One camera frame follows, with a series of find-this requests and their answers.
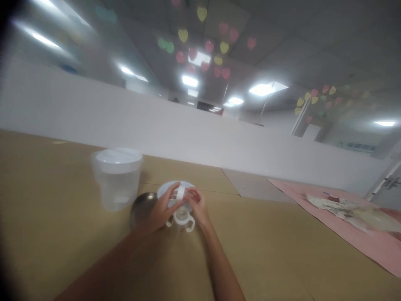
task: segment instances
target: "ceiling light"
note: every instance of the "ceiling light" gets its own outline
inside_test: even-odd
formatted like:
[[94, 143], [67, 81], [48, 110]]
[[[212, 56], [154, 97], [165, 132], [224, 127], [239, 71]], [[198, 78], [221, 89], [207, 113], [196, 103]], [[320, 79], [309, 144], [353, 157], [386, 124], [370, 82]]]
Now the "ceiling light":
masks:
[[144, 77], [142, 77], [140, 75], [136, 75], [136, 74], [135, 74], [135, 76], [137, 77], [137, 79], [140, 79], [140, 80], [143, 80], [144, 82], [147, 82], [146, 78], [144, 78]]
[[186, 75], [183, 75], [183, 83], [191, 86], [191, 87], [196, 87], [198, 85], [198, 80]]
[[244, 101], [238, 97], [232, 97], [228, 100], [228, 102], [232, 103], [233, 105], [240, 105]]
[[37, 40], [39, 40], [40, 42], [42, 42], [43, 44], [46, 44], [46, 45], [50, 45], [50, 46], [54, 46], [54, 47], [60, 48], [60, 46], [56, 45], [56, 44], [53, 43], [52, 41], [49, 41], [48, 39], [46, 39], [45, 37], [41, 36], [41, 35], [38, 34], [38, 33], [32, 32], [32, 36], [33, 36], [35, 39], [37, 39]]
[[396, 122], [395, 121], [375, 121], [378, 125], [382, 126], [393, 126]]
[[278, 82], [271, 82], [269, 84], [259, 84], [252, 87], [249, 92], [258, 96], [266, 96], [270, 93], [277, 92], [288, 88], [287, 86]]
[[210, 59], [211, 59], [210, 56], [208, 56], [202, 52], [198, 52], [195, 59], [191, 60], [190, 58], [188, 58], [188, 62], [190, 62], [194, 65], [200, 66], [202, 64], [202, 62], [210, 63]]
[[198, 91], [188, 89], [188, 95], [198, 97]]
[[135, 75], [131, 70], [129, 70], [126, 67], [121, 67], [121, 71], [123, 71], [124, 73], [129, 74], [129, 75]]

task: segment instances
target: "door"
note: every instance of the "door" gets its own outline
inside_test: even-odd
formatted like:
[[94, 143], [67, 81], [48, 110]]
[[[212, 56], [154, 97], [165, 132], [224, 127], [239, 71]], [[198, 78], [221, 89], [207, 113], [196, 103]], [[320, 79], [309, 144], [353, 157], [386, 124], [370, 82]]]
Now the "door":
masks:
[[401, 211], [401, 164], [383, 179], [375, 191], [372, 202], [380, 207]]

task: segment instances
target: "white lid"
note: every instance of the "white lid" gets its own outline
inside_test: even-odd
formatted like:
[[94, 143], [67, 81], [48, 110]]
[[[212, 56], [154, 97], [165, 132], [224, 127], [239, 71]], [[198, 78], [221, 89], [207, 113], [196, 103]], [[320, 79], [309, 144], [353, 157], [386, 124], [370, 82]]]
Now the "white lid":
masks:
[[131, 148], [106, 149], [96, 154], [96, 163], [105, 173], [128, 173], [141, 167], [142, 154]]

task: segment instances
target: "plastic container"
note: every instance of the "plastic container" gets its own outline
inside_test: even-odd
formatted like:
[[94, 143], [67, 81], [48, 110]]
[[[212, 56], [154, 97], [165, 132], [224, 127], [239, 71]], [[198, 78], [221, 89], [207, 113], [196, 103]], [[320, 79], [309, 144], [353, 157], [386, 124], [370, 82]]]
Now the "plastic container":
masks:
[[105, 209], [118, 211], [131, 205], [138, 193], [142, 154], [114, 148], [93, 153], [91, 160]]

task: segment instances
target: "tan table surface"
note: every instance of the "tan table surface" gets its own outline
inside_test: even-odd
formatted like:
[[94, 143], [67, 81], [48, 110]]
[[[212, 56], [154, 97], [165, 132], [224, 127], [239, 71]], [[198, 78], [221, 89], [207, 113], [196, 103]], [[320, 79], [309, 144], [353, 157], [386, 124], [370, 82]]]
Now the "tan table surface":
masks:
[[[129, 231], [129, 208], [100, 203], [89, 159], [100, 148], [52, 141], [0, 131], [2, 251], [23, 300], [51, 300]], [[171, 179], [202, 189], [247, 300], [401, 299], [398, 278], [296, 204], [242, 198], [218, 168], [146, 156], [143, 171], [139, 193]], [[213, 300], [200, 233], [157, 233], [101, 289], [110, 300]]]

